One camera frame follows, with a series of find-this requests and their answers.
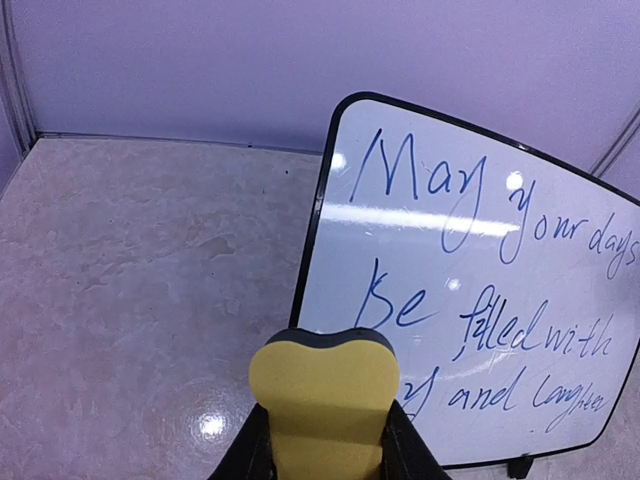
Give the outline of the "aluminium corner post right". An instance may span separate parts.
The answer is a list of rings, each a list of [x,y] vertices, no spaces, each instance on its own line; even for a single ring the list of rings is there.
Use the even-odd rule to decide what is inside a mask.
[[[588,170],[589,174],[599,179],[604,177],[639,132],[639,117],[640,107],[639,103],[636,103],[619,132],[607,145],[604,153]]]

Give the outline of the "black whiteboard stand foot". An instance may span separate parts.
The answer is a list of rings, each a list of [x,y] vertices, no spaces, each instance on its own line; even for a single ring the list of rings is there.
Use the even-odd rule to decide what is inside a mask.
[[[534,458],[530,455],[523,455],[518,458],[509,459],[507,462],[507,475],[510,479],[523,480],[526,479]]]

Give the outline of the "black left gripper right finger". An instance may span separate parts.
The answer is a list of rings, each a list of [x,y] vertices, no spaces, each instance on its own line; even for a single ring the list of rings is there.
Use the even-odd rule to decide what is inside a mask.
[[[383,479],[451,480],[397,400],[387,415],[382,450]]]

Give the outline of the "white whiteboard with black frame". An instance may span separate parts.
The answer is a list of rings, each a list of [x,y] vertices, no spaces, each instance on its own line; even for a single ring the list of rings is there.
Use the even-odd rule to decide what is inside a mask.
[[[384,335],[398,401],[443,466],[588,447],[639,351],[639,203],[469,122],[349,95],[289,323]]]

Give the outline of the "yellow black whiteboard eraser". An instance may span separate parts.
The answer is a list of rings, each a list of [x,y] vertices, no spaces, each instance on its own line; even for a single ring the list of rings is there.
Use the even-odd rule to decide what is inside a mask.
[[[378,479],[399,364],[379,332],[286,329],[253,356],[249,384],[266,410],[280,479]]]

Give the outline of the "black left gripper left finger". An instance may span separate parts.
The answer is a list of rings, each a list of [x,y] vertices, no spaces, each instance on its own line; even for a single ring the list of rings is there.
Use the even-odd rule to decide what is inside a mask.
[[[255,404],[208,480],[273,478],[267,410]]]

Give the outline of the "aluminium corner post left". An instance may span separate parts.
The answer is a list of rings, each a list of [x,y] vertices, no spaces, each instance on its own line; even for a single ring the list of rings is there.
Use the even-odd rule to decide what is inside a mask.
[[[1,0],[1,102],[17,150],[26,157],[38,135],[7,0]]]

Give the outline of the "aluminium corner post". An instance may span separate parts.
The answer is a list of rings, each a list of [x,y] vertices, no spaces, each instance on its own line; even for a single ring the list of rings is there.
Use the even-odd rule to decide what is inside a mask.
[[[604,177],[639,132],[639,117],[640,107],[639,103],[636,103],[619,132],[607,145],[604,153],[588,170],[589,174],[599,179]]]
[[[7,0],[1,0],[1,102],[17,150],[26,157],[38,135]]]

